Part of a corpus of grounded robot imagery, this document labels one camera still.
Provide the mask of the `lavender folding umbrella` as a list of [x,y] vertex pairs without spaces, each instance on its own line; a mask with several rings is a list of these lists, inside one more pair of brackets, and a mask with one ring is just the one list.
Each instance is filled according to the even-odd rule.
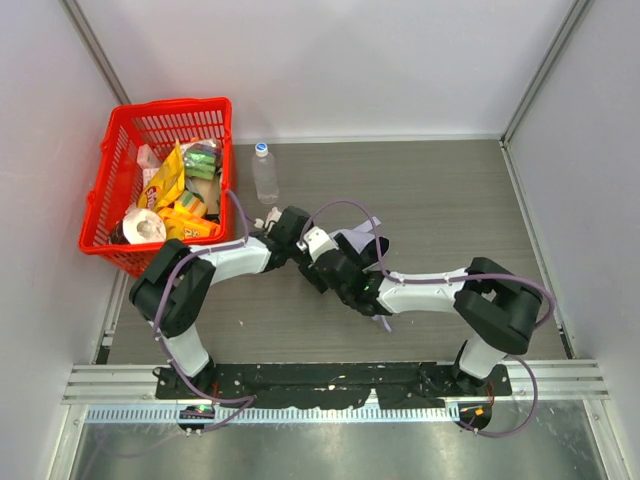
[[393,330],[386,320],[387,313],[378,307],[368,307],[364,303],[364,300],[372,299],[372,293],[366,293],[366,290],[379,287],[382,282],[380,259],[386,255],[390,246],[389,239],[382,237],[379,241],[381,253],[378,253],[373,227],[379,224],[379,219],[374,217],[353,229],[339,229],[330,233],[330,237],[344,255],[344,260],[352,262],[361,270],[361,274],[356,274],[354,280],[347,280],[346,286],[335,286],[334,291],[343,304],[364,316],[370,316],[392,333]]

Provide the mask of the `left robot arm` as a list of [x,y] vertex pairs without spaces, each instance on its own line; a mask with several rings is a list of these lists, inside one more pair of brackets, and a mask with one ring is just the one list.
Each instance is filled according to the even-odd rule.
[[195,325],[209,288],[301,261],[296,243],[309,219],[308,212],[289,206],[273,209],[244,240],[209,247],[165,242],[129,291],[129,301],[169,357],[170,365],[155,373],[162,399],[214,395],[217,367]]

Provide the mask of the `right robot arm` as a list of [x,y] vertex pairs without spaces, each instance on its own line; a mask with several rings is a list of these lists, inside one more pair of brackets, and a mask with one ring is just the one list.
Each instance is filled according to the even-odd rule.
[[474,336],[463,343],[452,381],[471,394],[484,388],[494,367],[508,355],[527,352],[542,294],[497,263],[476,257],[469,267],[440,274],[402,275],[366,271],[337,247],[310,252],[311,266],[348,307],[366,317],[405,312],[459,315]]

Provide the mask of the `clear plastic water bottle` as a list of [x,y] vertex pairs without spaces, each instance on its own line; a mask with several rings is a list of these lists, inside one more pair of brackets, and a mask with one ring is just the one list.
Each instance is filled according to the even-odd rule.
[[266,205],[275,204],[279,198],[276,163],[264,142],[255,145],[252,173],[258,200]]

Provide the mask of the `orange snack package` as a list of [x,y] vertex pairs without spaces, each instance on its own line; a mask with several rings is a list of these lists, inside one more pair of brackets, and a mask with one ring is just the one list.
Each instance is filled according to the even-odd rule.
[[165,207],[158,212],[166,229],[166,239],[194,239],[215,235],[219,224],[190,212]]

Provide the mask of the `green sponge pack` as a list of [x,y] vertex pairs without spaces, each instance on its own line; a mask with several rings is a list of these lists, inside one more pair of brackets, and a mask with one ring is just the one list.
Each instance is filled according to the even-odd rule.
[[192,178],[211,180],[218,169],[220,149],[204,143],[194,143],[182,152],[185,175]]

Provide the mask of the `yellow chips bag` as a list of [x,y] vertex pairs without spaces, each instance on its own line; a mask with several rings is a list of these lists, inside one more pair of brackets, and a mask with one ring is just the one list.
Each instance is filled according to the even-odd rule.
[[181,145],[175,141],[173,150],[139,195],[137,206],[154,212],[177,200],[185,190],[185,165]]

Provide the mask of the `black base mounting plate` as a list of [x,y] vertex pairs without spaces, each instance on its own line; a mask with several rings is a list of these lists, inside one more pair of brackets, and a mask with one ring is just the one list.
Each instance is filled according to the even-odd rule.
[[383,410],[430,408],[451,398],[512,394],[504,365],[477,381],[436,362],[217,364],[207,367],[194,386],[231,408],[251,397],[250,406],[260,409],[358,409],[371,394]]

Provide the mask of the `white tape roll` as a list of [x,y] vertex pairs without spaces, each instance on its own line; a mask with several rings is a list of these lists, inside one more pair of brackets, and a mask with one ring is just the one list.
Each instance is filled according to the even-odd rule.
[[161,217],[144,208],[135,208],[124,216],[122,232],[126,241],[132,245],[161,243],[167,238]]

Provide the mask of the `white small box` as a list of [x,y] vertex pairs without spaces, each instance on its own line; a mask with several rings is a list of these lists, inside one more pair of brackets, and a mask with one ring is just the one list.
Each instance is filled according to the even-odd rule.
[[144,144],[138,148],[137,164],[142,170],[143,187],[146,187],[158,172],[162,163],[155,155],[151,147]]

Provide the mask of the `red plastic basket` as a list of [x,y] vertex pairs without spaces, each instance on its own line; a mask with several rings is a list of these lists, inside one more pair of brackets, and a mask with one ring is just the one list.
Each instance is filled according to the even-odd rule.
[[216,139],[222,147],[220,228],[215,235],[188,239],[188,244],[212,245],[230,241],[236,213],[228,190],[236,188],[232,140],[232,103],[226,97],[178,98],[116,107],[101,143],[101,162],[95,185],[86,198],[79,250],[97,255],[137,278],[147,268],[159,243],[115,245],[109,233],[143,190],[142,169],[136,162],[140,146],[149,145],[165,158],[176,140]]

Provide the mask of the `aluminium rail frame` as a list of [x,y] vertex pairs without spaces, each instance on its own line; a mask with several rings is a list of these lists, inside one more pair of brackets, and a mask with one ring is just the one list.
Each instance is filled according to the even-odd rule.
[[[531,400],[538,385],[542,401],[608,400],[609,389],[594,360],[529,360],[503,363],[508,369],[515,400]],[[75,365],[62,395],[64,405],[157,403],[157,379],[152,365]]]

